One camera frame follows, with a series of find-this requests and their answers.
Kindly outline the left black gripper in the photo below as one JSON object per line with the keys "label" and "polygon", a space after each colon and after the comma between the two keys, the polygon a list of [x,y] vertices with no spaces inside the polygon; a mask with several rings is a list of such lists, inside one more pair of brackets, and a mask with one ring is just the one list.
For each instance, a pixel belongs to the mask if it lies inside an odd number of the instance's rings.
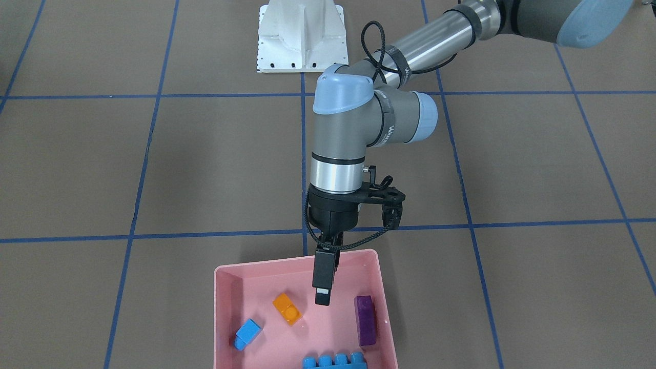
{"label": "left black gripper", "polygon": [[[376,183],[376,166],[364,166],[361,173],[370,175],[359,189],[348,194],[331,194],[309,186],[305,197],[305,225],[318,248],[314,255],[313,288],[315,304],[330,306],[338,251],[351,250],[373,241],[400,226],[406,196],[392,186],[393,177]],[[343,245],[343,234],[358,224],[362,204],[381,206],[382,229],[351,244]]]}

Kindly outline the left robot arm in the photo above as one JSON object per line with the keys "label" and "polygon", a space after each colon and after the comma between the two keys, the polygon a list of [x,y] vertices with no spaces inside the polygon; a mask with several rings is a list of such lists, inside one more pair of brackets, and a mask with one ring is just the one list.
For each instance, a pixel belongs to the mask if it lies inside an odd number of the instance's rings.
{"label": "left robot arm", "polygon": [[[380,23],[380,48],[366,58],[335,64],[316,83],[314,144],[303,217],[316,241],[315,304],[331,301],[340,254],[400,226],[405,194],[392,177],[376,182],[367,149],[427,139],[438,123],[428,94],[403,91],[481,40],[500,34],[567,48],[593,47],[619,26],[631,1],[459,1],[436,20],[389,44]],[[311,230],[317,228],[319,234]]]}

